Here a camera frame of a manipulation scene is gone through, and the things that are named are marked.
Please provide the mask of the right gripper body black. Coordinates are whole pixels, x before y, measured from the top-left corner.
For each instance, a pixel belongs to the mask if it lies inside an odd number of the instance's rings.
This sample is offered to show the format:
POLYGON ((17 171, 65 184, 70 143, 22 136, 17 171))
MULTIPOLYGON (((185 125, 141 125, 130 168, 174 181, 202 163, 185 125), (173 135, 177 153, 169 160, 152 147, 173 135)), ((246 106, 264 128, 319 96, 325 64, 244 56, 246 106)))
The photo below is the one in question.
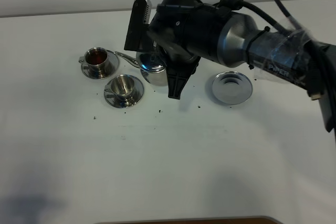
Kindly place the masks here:
POLYGON ((168 97, 179 100, 181 93, 190 76, 198 66, 199 58, 192 58, 191 63, 173 62, 162 43, 153 39, 149 35, 149 23, 143 23, 146 3, 145 0, 135 0, 132 6, 131 17, 128 25, 127 36, 124 44, 126 51, 153 51, 156 47, 159 57, 166 66, 166 76, 168 82, 168 97))

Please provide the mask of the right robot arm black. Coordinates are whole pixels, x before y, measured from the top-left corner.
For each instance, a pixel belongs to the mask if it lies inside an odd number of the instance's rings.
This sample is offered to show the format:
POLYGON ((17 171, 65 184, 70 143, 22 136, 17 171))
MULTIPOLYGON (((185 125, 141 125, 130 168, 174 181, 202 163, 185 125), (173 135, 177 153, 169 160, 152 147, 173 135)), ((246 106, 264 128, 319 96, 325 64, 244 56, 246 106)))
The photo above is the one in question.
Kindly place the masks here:
POLYGON ((179 99, 201 58, 225 67, 243 63, 305 89, 318 100, 327 131, 335 129, 335 45, 314 41, 297 22, 259 30, 243 0, 163 0, 150 18, 149 0, 132 7, 124 49, 156 52, 163 60, 169 97, 179 99))

